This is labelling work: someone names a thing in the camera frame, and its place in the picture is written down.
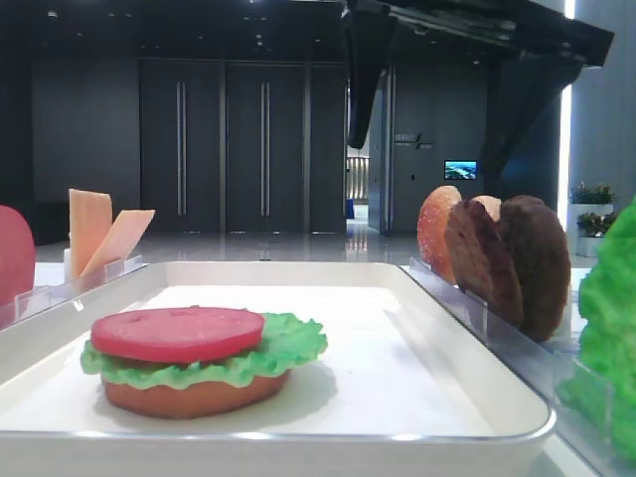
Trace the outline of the front bun slice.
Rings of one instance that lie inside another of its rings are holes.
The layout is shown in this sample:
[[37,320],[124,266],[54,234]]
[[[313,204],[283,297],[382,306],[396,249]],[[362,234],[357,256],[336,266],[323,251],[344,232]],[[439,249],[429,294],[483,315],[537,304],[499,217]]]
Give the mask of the front bun slice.
[[498,223],[500,221],[502,201],[499,198],[488,195],[481,195],[473,197],[472,201],[478,202],[483,205],[486,212],[490,215],[495,223]]

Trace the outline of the front orange cheese slice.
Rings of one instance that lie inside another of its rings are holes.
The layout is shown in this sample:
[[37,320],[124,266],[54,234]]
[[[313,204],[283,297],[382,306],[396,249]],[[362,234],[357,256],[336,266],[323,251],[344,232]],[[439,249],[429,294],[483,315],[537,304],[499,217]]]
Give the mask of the front orange cheese slice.
[[80,277],[114,261],[126,259],[139,243],[154,215],[154,210],[122,210]]

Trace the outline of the clear left rack front rail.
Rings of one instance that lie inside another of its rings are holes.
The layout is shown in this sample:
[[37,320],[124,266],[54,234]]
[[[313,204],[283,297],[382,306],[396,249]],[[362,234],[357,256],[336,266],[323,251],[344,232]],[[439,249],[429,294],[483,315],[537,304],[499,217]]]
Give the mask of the clear left rack front rail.
[[55,286],[36,286],[32,291],[18,294],[12,303],[1,307],[1,329],[44,312],[83,293],[99,288],[121,276],[144,266],[142,256],[137,255],[106,265],[101,271]]

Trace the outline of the rear orange cheese slice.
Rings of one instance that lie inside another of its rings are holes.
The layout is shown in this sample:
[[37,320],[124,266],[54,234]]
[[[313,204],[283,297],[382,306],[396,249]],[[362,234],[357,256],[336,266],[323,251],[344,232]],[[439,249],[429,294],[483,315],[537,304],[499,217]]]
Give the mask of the rear orange cheese slice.
[[71,279],[81,276],[112,224],[109,194],[69,189]]

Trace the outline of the brown meat patty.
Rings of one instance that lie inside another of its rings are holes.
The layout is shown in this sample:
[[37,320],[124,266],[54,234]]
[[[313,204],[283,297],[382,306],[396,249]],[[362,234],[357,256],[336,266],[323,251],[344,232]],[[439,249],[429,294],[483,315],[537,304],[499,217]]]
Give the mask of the brown meat patty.
[[571,265],[565,232],[557,214],[543,200],[528,195],[502,203],[499,230],[521,286],[520,331],[544,342],[560,325],[568,297]]
[[518,274],[484,205],[473,200],[454,205],[444,237],[459,287],[485,300],[499,318],[520,327],[524,310]]

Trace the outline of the red tomato slice in rack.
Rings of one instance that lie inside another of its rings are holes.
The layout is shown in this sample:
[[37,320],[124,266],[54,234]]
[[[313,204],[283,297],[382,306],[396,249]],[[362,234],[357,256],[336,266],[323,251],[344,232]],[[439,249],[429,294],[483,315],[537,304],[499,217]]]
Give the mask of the red tomato slice in rack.
[[16,210],[1,207],[1,304],[33,288],[36,250],[32,231]]

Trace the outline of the front brown meat patty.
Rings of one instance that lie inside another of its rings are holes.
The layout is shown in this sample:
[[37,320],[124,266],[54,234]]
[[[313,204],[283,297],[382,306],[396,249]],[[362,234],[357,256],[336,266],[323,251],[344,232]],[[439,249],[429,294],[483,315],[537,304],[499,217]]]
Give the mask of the front brown meat patty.
[[454,205],[444,237],[459,287],[485,300],[499,318],[520,327],[524,310],[518,274],[484,205],[473,200]]

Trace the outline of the red tomato slice on burger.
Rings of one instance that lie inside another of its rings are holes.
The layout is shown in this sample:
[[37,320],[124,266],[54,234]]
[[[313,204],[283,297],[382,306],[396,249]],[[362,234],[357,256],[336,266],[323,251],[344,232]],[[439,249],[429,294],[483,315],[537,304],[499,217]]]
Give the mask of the red tomato slice on burger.
[[265,318],[247,310],[182,307],[133,310],[96,320],[99,352],[149,363],[191,364],[227,358],[261,342]]

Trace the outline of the rear brown meat patty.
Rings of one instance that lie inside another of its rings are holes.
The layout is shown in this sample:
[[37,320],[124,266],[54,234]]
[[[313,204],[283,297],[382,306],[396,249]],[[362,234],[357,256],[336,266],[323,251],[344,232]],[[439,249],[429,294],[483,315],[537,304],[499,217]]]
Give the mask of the rear brown meat patty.
[[571,265],[565,232],[557,214],[543,200],[528,195],[502,203],[499,230],[521,286],[520,331],[544,342],[560,325],[568,297]]

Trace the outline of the potted plants in planter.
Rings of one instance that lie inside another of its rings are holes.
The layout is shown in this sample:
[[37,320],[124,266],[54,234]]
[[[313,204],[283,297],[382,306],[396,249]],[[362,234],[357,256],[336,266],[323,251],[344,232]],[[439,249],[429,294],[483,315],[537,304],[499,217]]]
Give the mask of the potted plants in planter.
[[581,182],[570,190],[566,228],[571,254],[596,256],[601,239],[617,216],[615,198],[606,184],[586,186]]

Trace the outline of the wall monitor screen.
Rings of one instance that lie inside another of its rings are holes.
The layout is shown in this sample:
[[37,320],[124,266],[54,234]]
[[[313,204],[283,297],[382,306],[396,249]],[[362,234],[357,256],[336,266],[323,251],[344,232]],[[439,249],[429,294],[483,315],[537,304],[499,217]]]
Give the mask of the wall monitor screen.
[[445,180],[469,180],[477,179],[477,162],[476,161],[453,161],[444,162],[444,179]]

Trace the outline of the green lettuce leaf in rack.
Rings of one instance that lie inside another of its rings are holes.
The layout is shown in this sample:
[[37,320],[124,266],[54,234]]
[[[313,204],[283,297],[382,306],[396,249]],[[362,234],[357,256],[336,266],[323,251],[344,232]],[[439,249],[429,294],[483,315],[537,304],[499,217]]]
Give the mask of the green lettuce leaf in rack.
[[581,280],[578,310],[586,320],[573,376],[559,385],[563,404],[635,463],[635,205],[623,209]]

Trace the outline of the dark double door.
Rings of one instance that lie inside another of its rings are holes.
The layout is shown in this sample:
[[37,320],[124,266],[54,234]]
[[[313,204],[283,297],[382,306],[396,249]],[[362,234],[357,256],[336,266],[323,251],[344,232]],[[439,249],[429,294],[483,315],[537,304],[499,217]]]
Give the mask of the dark double door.
[[338,64],[143,61],[154,230],[342,232],[346,83]]

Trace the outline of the orange cheese slice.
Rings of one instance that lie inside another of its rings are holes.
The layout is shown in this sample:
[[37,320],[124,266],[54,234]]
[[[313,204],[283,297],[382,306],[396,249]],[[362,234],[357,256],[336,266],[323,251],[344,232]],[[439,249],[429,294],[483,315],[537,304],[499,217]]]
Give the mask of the orange cheese slice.
[[126,259],[139,243],[154,215],[154,210],[122,210],[80,277],[114,261]]
[[109,194],[69,189],[71,279],[81,276],[112,224]]

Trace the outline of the white cheese rack pusher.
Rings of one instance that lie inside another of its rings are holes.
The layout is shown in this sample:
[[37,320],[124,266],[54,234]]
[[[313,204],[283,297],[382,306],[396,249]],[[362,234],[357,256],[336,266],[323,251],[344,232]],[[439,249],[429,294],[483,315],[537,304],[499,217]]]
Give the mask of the white cheese rack pusher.
[[70,248],[64,249],[64,283],[72,278],[72,254]]

